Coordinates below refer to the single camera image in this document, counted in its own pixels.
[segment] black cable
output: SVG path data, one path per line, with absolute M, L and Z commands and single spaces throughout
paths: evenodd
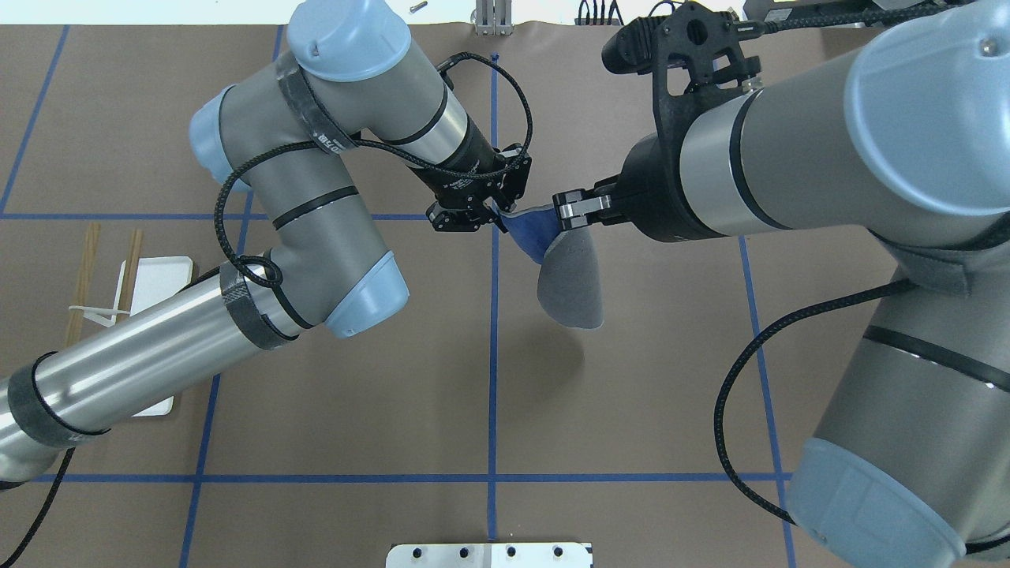
M 607 23 L 612 23 L 614 19 L 614 12 L 617 12 L 617 23 L 624 25 L 624 16 L 621 15 L 621 9 L 617 5 L 617 0 L 613 0 L 610 3 L 610 14 L 607 15 Z
M 28 548 L 28 543 L 30 543 L 31 539 L 35 537 L 35 533 L 38 532 L 38 528 L 42 526 L 42 520 L 45 519 L 45 514 L 49 512 L 49 507 L 53 506 L 53 501 L 57 498 L 57 491 L 60 490 L 60 484 L 63 483 L 64 475 L 67 474 L 67 468 L 70 467 L 70 461 L 73 457 L 74 448 L 71 448 L 64 454 L 63 462 L 60 464 L 60 469 L 57 471 L 56 478 L 53 479 L 53 485 L 49 487 L 49 492 L 45 495 L 45 500 L 42 501 L 42 508 L 38 510 L 38 514 L 35 515 L 35 519 L 31 523 L 31 527 L 28 528 L 28 532 L 24 535 L 24 538 L 21 539 L 17 548 L 14 549 L 14 552 L 11 553 L 3 564 L 0 564 L 0 568 L 10 568 L 13 566 L 14 563 L 17 562 L 17 559 L 21 558 L 21 555 L 24 554 L 25 549 Z
M 196 286 L 197 284 L 200 284 L 202 282 L 210 280 L 211 278 L 219 275 L 220 273 L 221 273 L 221 267 L 215 266 L 214 268 L 212 268 L 212 269 L 208 270 L 207 272 L 205 272 L 205 273 L 201 274 L 200 276 L 198 276 L 196 280 L 194 280 L 194 281 L 190 282 L 189 284 L 183 286 L 179 290 L 179 292 L 185 292 L 186 290 L 189 290 L 193 286 Z
M 484 174 L 457 172 L 453 170 L 447 170 L 445 168 L 442 168 L 437 164 L 432 164 L 427 160 L 422 160 L 412 154 L 404 152 L 386 143 L 368 140 L 368 139 L 357 139 L 356 144 L 361 147 L 375 148 L 378 150 L 388 152 L 396 156 L 397 158 L 400 158 L 401 160 L 406 160 L 407 162 L 410 162 L 411 164 L 420 166 L 422 168 L 431 170 L 433 172 L 438 172 L 440 174 L 445 174 L 461 179 L 489 180 L 502 177 L 505 174 L 519 168 L 522 165 L 523 160 L 525 160 L 526 157 L 528 156 L 527 152 L 529 149 L 529 143 L 533 139 L 533 112 L 529 108 L 529 101 L 526 99 L 526 94 L 522 92 L 522 88 L 519 87 L 518 81 L 516 81 L 515 78 L 513 78 L 507 71 L 502 69 L 501 66 L 483 56 L 479 56 L 477 54 L 473 54 L 470 52 L 462 52 L 448 58 L 447 60 L 438 64 L 436 69 L 438 73 L 444 74 L 448 70 L 459 65 L 461 62 L 467 60 L 474 60 L 490 67 L 491 69 L 498 72 L 498 74 L 501 75 L 506 81 L 508 81 L 508 83 L 512 85 L 512 88 L 515 89 L 515 93 L 519 97 L 519 102 L 522 103 L 522 110 L 526 115 L 526 137 L 523 139 L 522 149 L 508 162 L 506 162 L 505 166 L 502 167 L 502 169 L 496 170 L 494 172 L 487 172 Z M 243 175 L 245 175 L 246 172 L 248 172 L 256 166 L 263 164 L 264 162 L 272 158 L 276 158 L 278 156 L 287 154 L 289 152 L 297 152 L 300 150 L 311 150 L 318 148 L 319 147 L 316 146 L 316 144 L 311 140 L 279 146 L 273 150 L 267 151 L 259 156 L 254 157 L 252 159 L 248 160 L 238 168 L 235 168 L 235 170 L 231 172 L 230 175 L 228 175 L 228 178 L 224 180 L 224 183 L 221 185 L 221 191 L 217 194 L 217 202 L 214 204 L 214 233 L 217 235 L 217 244 L 220 246 L 221 252 L 224 253 L 225 258 L 228 259 L 228 262 L 231 264 L 231 266 L 235 267 L 235 270 L 237 270 L 239 274 L 247 278 L 249 282 L 252 282 L 254 284 L 263 286 L 265 288 L 278 288 L 284 282 L 284 275 L 281 272 L 281 268 L 277 266 L 277 264 L 275 264 L 270 259 L 258 256 L 250 256 L 250 255 L 238 256 L 235 253 L 234 249 L 231 247 L 231 243 L 228 242 L 228 234 L 224 230 L 224 208 L 225 205 L 227 205 L 228 196 L 231 195 L 231 190 L 234 187 L 235 182 L 238 181 L 239 178 L 241 178 Z M 260 275 L 255 273 L 249 268 L 249 265 L 262 266 L 265 270 L 264 274 L 265 277 L 261 277 Z
M 383 150 L 396 156 L 397 158 L 406 160 L 407 162 L 410 162 L 411 164 L 414 164 L 416 166 L 421 166 L 422 168 L 426 168 L 428 170 L 437 172 L 439 174 L 445 174 L 448 176 L 453 176 L 465 180 L 490 180 L 501 177 L 522 166 L 522 161 L 525 160 L 526 157 L 528 156 L 529 143 L 533 139 L 533 111 L 530 110 L 529 108 L 529 101 L 526 100 L 526 94 L 522 92 L 522 88 L 519 87 L 519 83 L 515 80 L 515 78 L 513 78 L 507 71 L 502 69 L 501 66 L 489 60 L 488 58 L 485 58 L 484 56 L 479 56 L 477 54 L 473 54 L 470 52 L 462 52 L 448 58 L 447 60 L 438 64 L 436 66 L 436 69 L 438 70 L 439 73 L 445 73 L 449 69 L 456 67 L 459 63 L 467 60 L 474 60 L 476 62 L 482 63 L 490 67 L 491 69 L 497 71 L 498 74 L 501 75 L 506 81 L 508 81 L 509 85 L 512 85 L 512 88 L 515 90 L 516 96 L 519 97 L 519 102 L 522 103 L 523 113 L 526 115 L 526 137 L 523 138 L 522 148 L 518 154 L 513 156 L 508 162 L 505 163 L 505 166 L 501 170 L 495 172 L 488 172 L 486 174 L 471 174 L 469 172 L 456 172 L 452 170 L 446 170 L 445 168 L 442 168 L 437 164 L 432 164 L 431 162 L 417 158 L 416 156 L 408 154 L 396 147 L 390 146 L 385 143 L 362 139 L 362 140 L 357 140 L 358 146 Z
M 921 6 L 910 6 L 898 10 L 867 10 L 855 14 L 838 14 L 831 16 L 811 16 L 809 18 L 797 18 L 785 21 L 763 22 L 765 33 L 776 33 L 787 29 L 801 29 L 808 27 L 829 27 L 832 25 L 845 25 L 850 23 L 872 24 L 879 21 L 899 23 L 923 16 L 931 16 L 956 5 L 928 4 Z
M 655 12 L 655 9 L 659 8 L 660 6 L 664 5 L 664 4 L 670 4 L 670 9 L 672 11 L 676 11 L 677 10 L 677 4 L 683 4 L 683 3 L 684 2 L 680 2 L 679 0 L 660 0 L 659 2 L 655 3 L 654 6 L 652 6 L 652 9 L 648 11 L 648 15 L 645 16 L 645 17 L 651 17 L 652 13 Z
M 915 288 L 917 288 L 916 284 L 910 280 L 898 280 L 884 286 L 878 286 L 877 288 L 828 300 L 819 304 L 814 304 L 803 309 L 798 309 L 780 317 L 775 323 L 765 327 L 765 329 L 762 330 L 761 334 L 758 334 L 758 337 L 755 337 L 749 344 L 747 344 L 747 347 L 743 349 L 743 352 L 736 358 L 733 366 L 729 368 L 729 372 L 726 374 L 726 379 L 722 382 L 722 388 L 719 389 L 719 396 L 715 399 L 715 410 L 712 417 L 715 427 L 715 451 L 719 455 L 719 463 L 722 464 L 723 471 L 726 472 L 726 475 L 729 477 L 729 480 L 733 482 L 733 485 L 735 485 L 736 488 L 739 489 L 740 492 L 743 493 L 748 499 L 786 523 L 796 525 L 789 512 L 759 495 L 753 489 L 750 488 L 749 485 L 740 479 L 740 476 L 736 474 L 736 470 L 733 469 L 733 465 L 729 461 L 729 455 L 726 453 L 726 435 L 723 427 L 726 401 L 729 399 L 729 391 L 733 388 L 733 383 L 736 382 L 736 378 L 740 375 L 740 372 L 746 366 L 750 358 L 753 357 L 753 355 L 758 353 L 758 350 L 761 349 L 766 342 L 772 339 L 773 336 L 785 329 L 789 325 L 796 323 L 797 321 L 821 313 L 826 313 L 828 311 L 841 309 L 843 307 L 853 306 L 894 294 L 900 294 Z
M 273 150 L 269 150 L 235 168 L 235 170 L 228 175 L 228 178 L 224 180 L 224 184 L 221 185 L 221 191 L 217 194 L 217 202 L 214 204 L 214 233 L 217 235 L 217 244 L 221 247 L 221 252 L 224 253 L 224 257 L 228 259 L 231 266 L 235 267 L 235 270 L 247 278 L 249 282 L 259 286 L 263 286 L 265 288 L 277 288 L 284 282 L 284 275 L 281 274 L 280 267 L 274 264 L 274 261 L 249 255 L 240 257 L 235 254 L 235 250 L 231 248 L 231 243 L 228 242 L 228 233 L 224 230 L 224 206 L 228 203 L 228 196 L 231 195 L 231 188 L 234 187 L 238 178 L 242 177 L 246 172 L 270 160 L 271 158 L 277 158 L 278 156 L 289 152 L 312 149 L 319 150 L 319 147 L 316 146 L 314 141 L 306 140 L 286 144 Z M 266 271 L 266 278 L 262 278 L 260 275 L 252 272 L 252 269 L 250 269 L 248 265 L 259 265 L 264 267 Z

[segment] white tray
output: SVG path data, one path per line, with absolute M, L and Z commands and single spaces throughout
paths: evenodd
M 112 305 L 119 305 L 123 275 L 126 263 L 119 266 L 119 283 L 116 285 L 116 299 Z M 136 269 L 136 284 L 133 286 L 133 305 L 129 314 L 140 313 L 148 307 L 167 300 L 182 290 L 193 280 L 193 260 L 189 257 L 158 257 L 140 259 Z M 134 416 L 164 416 L 172 411 L 175 397 L 169 397 Z

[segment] light blue joint cap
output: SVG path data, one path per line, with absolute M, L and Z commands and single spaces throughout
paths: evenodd
M 811 438 L 787 497 L 814 541 L 856 568 L 947 568 L 965 542 L 918 496 L 872 463 Z
M 1010 210 L 1010 0 L 898 25 L 845 84 L 855 149 L 891 190 L 930 211 Z
M 190 119 L 190 148 L 196 155 L 196 161 L 210 170 L 210 175 L 217 183 L 224 183 L 234 170 L 228 163 L 224 143 L 221 141 L 221 103 L 224 101 L 224 94 L 231 87 L 234 85 L 225 87 L 216 97 L 207 101 Z M 248 191 L 250 188 L 242 180 L 236 180 L 231 189 Z
M 326 327 L 337 338 L 349 338 L 403 309 L 408 296 L 407 283 L 390 251 L 340 300 L 326 318 Z
M 339 83 L 382 75 L 400 63 L 410 43 L 406 22 L 383 0 L 306 0 L 288 25 L 298 64 Z

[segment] metal plate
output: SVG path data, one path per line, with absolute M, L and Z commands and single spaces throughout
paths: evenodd
M 587 543 L 398 545 L 386 568 L 592 568 Z

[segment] blue tape grid line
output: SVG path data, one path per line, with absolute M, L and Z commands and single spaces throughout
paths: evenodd
M 497 52 L 491 61 L 498 63 Z M 491 146 L 498 148 L 498 72 L 491 70 Z M 498 227 L 491 227 L 491 349 L 488 381 L 488 541 L 498 539 Z
M 281 40 L 284 37 L 284 26 L 277 26 L 274 37 L 274 52 L 270 61 L 277 61 L 281 53 Z M 241 228 L 238 232 L 238 243 L 235 252 L 242 255 L 245 252 L 245 241 L 248 236 L 249 221 L 252 218 L 252 197 L 249 191 L 245 195 L 245 206 L 242 209 Z M 203 420 L 203 436 L 200 439 L 200 454 L 196 462 L 196 478 L 193 480 L 193 493 L 190 497 L 190 508 L 186 515 L 186 531 L 183 534 L 182 551 L 179 553 L 179 568 L 189 565 L 190 549 L 193 546 L 193 531 L 196 529 L 196 516 L 200 509 L 200 492 L 203 489 L 204 472 L 207 467 L 207 451 L 210 448 L 210 431 L 214 425 L 214 410 L 217 408 L 217 393 L 221 386 L 221 375 L 214 375 L 210 384 L 210 396 L 207 397 L 207 414 Z
M 0 220 L 34 220 L 34 221 L 209 221 L 213 220 L 211 213 L 0 213 Z M 423 213 L 375 213 L 372 218 L 377 221 L 426 221 Z M 228 221 L 266 221 L 270 217 L 266 213 L 224 213 Z
M 3 195 L 0 196 L 0 214 L 3 214 L 4 209 L 7 208 L 7 201 L 10 199 L 10 193 L 14 190 L 14 182 L 17 180 L 17 172 L 21 168 L 21 161 L 24 159 L 24 153 L 28 149 L 28 140 L 31 139 L 31 132 L 35 129 L 35 120 L 38 119 L 38 113 L 42 109 L 42 103 L 45 101 L 45 95 L 49 92 L 49 84 L 53 82 L 53 75 L 57 71 L 57 64 L 60 63 L 60 56 L 63 54 L 63 48 L 67 42 L 68 33 L 70 33 L 70 26 L 65 25 L 63 27 L 63 32 L 60 33 L 60 40 L 57 42 L 57 49 L 53 53 L 53 60 L 49 61 L 49 68 L 45 72 L 45 80 L 42 81 L 42 87 L 38 90 L 38 97 L 35 98 L 35 106 L 31 109 L 31 116 L 28 118 L 28 124 L 24 127 L 24 135 L 21 136 L 21 145 L 17 147 L 17 155 L 14 157 L 14 165 L 10 169 L 10 175 L 7 176 L 7 184 L 3 188 Z
M 756 337 L 761 334 L 761 319 L 758 316 L 758 298 L 754 295 L 753 277 L 750 273 L 750 255 L 747 252 L 747 242 L 743 236 L 737 238 L 740 246 L 740 262 L 743 265 L 743 282 L 747 289 L 747 307 L 750 310 L 750 330 Z M 772 404 L 772 388 L 768 381 L 768 366 L 765 363 L 765 350 L 758 350 L 758 373 L 761 375 L 762 395 L 765 398 L 765 419 L 768 422 L 768 439 L 772 447 L 772 465 L 775 468 L 775 486 L 779 493 L 779 505 L 786 508 L 786 482 L 782 471 L 782 453 L 779 450 L 779 432 L 775 423 L 775 408 Z M 782 522 L 783 538 L 786 541 L 786 558 L 789 568 L 796 568 L 796 549 L 793 546 L 792 527 Z
M 53 474 L 41 475 L 31 483 L 52 483 Z M 776 481 L 774 473 L 742 473 L 744 481 Z M 389 485 L 400 483 L 712 483 L 726 482 L 724 473 L 406 473 L 406 474 L 116 474 L 69 473 L 64 483 L 263 483 Z

